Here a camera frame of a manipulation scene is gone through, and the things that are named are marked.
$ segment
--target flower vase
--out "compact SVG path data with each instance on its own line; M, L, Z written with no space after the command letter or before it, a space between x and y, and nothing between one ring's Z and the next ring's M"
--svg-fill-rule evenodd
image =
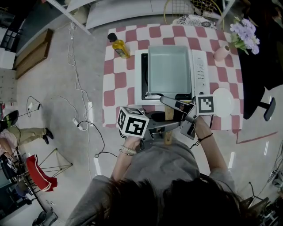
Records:
M222 46L214 53L214 59L216 61L222 61L229 53L230 47L228 45Z

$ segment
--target black shoe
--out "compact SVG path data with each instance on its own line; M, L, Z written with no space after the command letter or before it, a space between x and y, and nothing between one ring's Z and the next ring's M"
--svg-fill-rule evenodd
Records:
M52 132L48 129L48 128L45 128L46 129L46 136L50 137L51 139L54 139L54 136L52 134Z
M43 135L42 139L44 139L44 141L45 141L46 144L49 144L49 140L48 140L48 138L47 138L46 135Z

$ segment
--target white appliance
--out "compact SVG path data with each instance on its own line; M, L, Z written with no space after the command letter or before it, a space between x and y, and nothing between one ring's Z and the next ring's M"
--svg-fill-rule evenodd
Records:
M147 54L148 50L135 51L135 88L134 100L136 105L161 105L159 94L150 94L147 87ZM177 99L191 101L199 94L210 94L207 71L207 55L204 51L188 48L189 68L191 71L191 93Z

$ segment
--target red cloth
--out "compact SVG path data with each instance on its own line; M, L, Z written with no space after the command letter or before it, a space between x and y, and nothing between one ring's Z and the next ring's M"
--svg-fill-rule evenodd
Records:
M57 178L45 175L43 170L38 165L37 155L34 154L27 158L27 168L34 183L40 190L45 192L53 191L57 187Z

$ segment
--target cooking oil bottle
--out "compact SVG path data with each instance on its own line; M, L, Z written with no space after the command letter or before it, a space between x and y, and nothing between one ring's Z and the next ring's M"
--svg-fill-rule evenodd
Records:
M129 58L130 57L130 53L126 48L125 43L123 42L123 40L118 39L115 33L110 33L107 36L107 38L112 43L113 49L116 51L116 53L120 57L122 57L122 58Z

